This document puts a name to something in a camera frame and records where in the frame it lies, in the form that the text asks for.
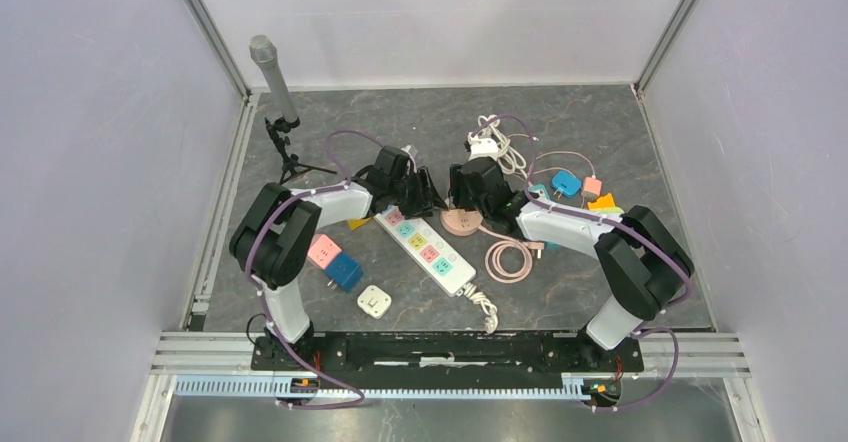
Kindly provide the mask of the pink round socket base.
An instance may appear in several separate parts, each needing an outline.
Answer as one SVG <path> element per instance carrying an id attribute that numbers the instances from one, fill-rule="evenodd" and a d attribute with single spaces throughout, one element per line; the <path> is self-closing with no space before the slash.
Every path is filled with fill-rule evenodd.
<path id="1" fill-rule="evenodd" d="M 443 228 L 452 235 L 468 237 L 482 226 L 483 217 L 476 211 L 450 209 L 440 213 Z"/>

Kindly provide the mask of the white power strip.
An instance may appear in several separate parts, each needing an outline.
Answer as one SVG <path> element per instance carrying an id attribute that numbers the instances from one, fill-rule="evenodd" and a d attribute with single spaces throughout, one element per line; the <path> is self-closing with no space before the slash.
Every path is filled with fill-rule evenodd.
<path id="1" fill-rule="evenodd" d="M 475 268 L 425 219 L 407 219 L 396 206 L 373 220 L 451 297 L 461 295 L 476 276 Z"/>

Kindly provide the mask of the teal power strip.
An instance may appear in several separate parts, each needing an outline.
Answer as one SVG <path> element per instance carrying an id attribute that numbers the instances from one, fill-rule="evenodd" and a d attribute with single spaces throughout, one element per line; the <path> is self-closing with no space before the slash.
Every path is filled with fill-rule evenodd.
<path id="1" fill-rule="evenodd" d="M 544 184 L 532 184 L 529 186 L 529 191 L 539 200 L 550 201 L 549 192 Z M 560 245 L 545 242 L 544 247 L 546 250 L 557 250 L 560 248 Z"/>

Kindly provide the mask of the yellow cube socket adapter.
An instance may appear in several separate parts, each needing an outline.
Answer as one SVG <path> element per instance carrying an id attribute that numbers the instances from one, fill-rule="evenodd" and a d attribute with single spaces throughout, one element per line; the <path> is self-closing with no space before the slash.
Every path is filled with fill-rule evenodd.
<path id="1" fill-rule="evenodd" d="M 350 219 L 347 221 L 347 225 L 350 230 L 357 230 L 371 221 L 370 217 L 366 218 L 358 218 L 358 219 Z"/>

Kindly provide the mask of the light blue plug adapter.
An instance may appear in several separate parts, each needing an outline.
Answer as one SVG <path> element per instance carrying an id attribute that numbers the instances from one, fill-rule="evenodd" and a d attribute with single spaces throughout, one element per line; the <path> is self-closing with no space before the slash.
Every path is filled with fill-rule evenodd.
<path id="1" fill-rule="evenodd" d="M 581 191 L 582 183 L 571 172 L 560 170 L 551 178 L 550 186 L 557 198 L 561 196 L 572 198 Z"/>

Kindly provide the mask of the salmon pink charger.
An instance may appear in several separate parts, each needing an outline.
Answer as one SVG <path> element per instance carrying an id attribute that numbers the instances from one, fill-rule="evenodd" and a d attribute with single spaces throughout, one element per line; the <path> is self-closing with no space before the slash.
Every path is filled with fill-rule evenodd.
<path id="1" fill-rule="evenodd" d="M 589 201 L 596 201 L 602 196 L 602 181 L 593 176 L 583 179 L 581 196 Z"/>

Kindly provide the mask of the blue cube socket adapter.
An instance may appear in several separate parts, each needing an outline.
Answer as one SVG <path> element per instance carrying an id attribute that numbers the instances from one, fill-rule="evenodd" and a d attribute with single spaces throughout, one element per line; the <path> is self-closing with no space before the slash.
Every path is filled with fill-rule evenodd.
<path id="1" fill-rule="evenodd" d="M 324 269 L 325 275 L 337 287 L 350 293 L 364 276 L 361 265 L 344 252 L 337 254 Z"/>

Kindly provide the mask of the white plug adapter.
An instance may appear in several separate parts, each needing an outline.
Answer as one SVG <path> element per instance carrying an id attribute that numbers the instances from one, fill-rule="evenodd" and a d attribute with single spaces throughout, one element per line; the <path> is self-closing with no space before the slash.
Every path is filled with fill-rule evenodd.
<path id="1" fill-rule="evenodd" d="M 358 307 L 374 319 L 382 318 L 391 304 L 391 296 L 376 285 L 367 286 L 357 297 Z"/>

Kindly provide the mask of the pink cube socket adapter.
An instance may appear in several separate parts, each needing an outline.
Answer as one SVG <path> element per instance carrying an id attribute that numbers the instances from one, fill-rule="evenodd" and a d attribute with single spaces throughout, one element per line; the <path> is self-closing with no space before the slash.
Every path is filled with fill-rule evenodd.
<path id="1" fill-rule="evenodd" d="M 307 259 L 317 268 L 326 269 L 342 253 L 342 249 L 327 235 L 316 234 L 310 243 Z"/>

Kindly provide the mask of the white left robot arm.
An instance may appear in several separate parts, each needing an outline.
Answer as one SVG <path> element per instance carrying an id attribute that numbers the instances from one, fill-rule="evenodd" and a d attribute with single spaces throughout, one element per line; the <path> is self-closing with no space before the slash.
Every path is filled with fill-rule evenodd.
<path id="1" fill-rule="evenodd" d="M 229 241 L 229 253 L 255 287 L 269 331 L 279 339 L 275 354 L 288 368 L 302 369 L 314 356 L 314 343 L 304 336 L 312 322 L 298 276 L 317 230 L 391 206 L 407 219 L 447 208 L 428 168 L 416 168 L 407 152 L 392 146 L 335 185 L 293 190 L 268 183 L 254 199 Z"/>

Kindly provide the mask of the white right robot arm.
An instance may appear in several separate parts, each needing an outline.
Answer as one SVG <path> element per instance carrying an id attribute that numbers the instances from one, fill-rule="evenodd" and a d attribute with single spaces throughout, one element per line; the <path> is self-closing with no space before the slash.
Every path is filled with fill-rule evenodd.
<path id="1" fill-rule="evenodd" d="M 511 188 L 491 157 L 452 165 L 449 198 L 478 212 L 500 235 L 556 244 L 598 261 L 611 296 L 577 344 L 580 362 L 591 370 L 606 368 L 625 338 L 692 293 L 690 257 L 647 207 L 616 215 L 544 200 Z"/>

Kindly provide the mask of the yellow green toy block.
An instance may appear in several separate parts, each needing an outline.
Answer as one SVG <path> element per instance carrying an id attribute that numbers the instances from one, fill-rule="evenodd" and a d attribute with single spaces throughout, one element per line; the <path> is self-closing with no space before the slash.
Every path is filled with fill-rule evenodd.
<path id="1" fill-rule="evenodd" d="M 587 208 L 593 212 L 599 213 L 607 213 L 607 214 L 622 214 L 624 213 L 624 209 L 619 207 L 616 203 L 614 196 L 611 193 L 607 193 L 598 197 L 594 201 L 589 201 L 587 203 Z"/>

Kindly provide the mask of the grey microphone on stand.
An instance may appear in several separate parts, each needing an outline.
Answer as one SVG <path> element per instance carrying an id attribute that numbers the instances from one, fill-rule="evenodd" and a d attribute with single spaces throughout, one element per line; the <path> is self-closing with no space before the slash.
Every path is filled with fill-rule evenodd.
<path id="1" fill-rule="evenodd" d="M 249 41 L 252 61 L 260 69 L 280 116 L 276 119 L 265 118 L 265 130 L 278 154 L 282 158 L 280 184 L 294 180 L 309 172 L 317 171 L 336 174 L 336 171 L 324 167 L 303 163 L 297 154 L 290 153 L 289 133 L 298 128 L 301 119 L 292 101 L 287 83 L 282 74 L 278 50 L 267 35 L 253 36 Z"/>

